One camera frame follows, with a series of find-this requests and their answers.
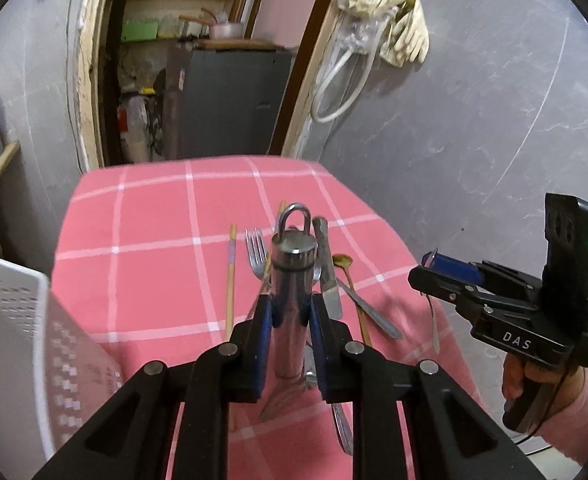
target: white plastic basket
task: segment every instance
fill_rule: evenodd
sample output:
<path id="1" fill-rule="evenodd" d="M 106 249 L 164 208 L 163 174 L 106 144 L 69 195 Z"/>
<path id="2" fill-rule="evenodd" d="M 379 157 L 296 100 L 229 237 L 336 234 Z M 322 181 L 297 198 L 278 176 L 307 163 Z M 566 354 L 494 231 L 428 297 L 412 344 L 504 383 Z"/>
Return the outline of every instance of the white plastic basket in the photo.
<path id="1" fill-rule="evenodd" d="M 0 472 L 30 479 L 121 386 L 35 270 L 0 260 Z"/>

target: cutting board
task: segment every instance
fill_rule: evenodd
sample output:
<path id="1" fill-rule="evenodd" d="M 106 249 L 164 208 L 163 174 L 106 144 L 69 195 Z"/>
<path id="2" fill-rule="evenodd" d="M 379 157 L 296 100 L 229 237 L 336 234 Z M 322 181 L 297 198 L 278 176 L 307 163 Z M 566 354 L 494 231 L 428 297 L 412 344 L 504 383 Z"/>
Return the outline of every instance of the cutting board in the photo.
<path id="1" fill-rule="evenodd" d="M 265 40 L 196 40 L 194 48 L 201 50 L 280 50 L 283 47 Z"/>

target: metal cylinder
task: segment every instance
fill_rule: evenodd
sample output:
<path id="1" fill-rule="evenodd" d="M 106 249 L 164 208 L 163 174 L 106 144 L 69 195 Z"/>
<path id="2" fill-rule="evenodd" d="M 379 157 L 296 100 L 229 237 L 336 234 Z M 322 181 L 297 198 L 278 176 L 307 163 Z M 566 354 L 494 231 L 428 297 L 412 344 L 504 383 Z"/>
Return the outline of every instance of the metal cylinder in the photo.
<path id="1" fill-rule="evenodd" d="M 287 218 L 300 211 L 302 231 L 287 230 Z M 309 322 L 316 239 L 310 234 L 311 215 L 302 204 L 292 204 L 279 217 L 271 240 L 271 304 L 276 377 L 294 379 L 303 372 L 303 351 Z"/>

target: fuzzy pink sleeve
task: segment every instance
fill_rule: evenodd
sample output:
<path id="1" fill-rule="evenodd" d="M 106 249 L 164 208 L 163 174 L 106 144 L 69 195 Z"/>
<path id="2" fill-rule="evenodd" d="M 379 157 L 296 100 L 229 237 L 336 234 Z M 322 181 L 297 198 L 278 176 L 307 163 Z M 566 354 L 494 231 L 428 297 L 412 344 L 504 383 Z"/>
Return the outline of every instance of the fuzzy pink sleeve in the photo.
<path id="1" fill-rule="evenodd" d="M 588 459 L 588 369 L 579 398 L 543 424 L 538 434 L 565 456 L 585 464 Z"/>

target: pink wall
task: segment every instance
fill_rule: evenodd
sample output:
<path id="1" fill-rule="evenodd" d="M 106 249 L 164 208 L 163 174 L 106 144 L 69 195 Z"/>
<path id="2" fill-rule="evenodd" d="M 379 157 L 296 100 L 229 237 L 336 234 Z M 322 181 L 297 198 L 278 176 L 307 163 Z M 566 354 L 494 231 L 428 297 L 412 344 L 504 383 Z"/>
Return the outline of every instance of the pink wall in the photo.
<path id="1" fill-rule="evenodd" d="M 286 47 L 300 45 L 315 0 L 263 0 L 253 37 Z"/>

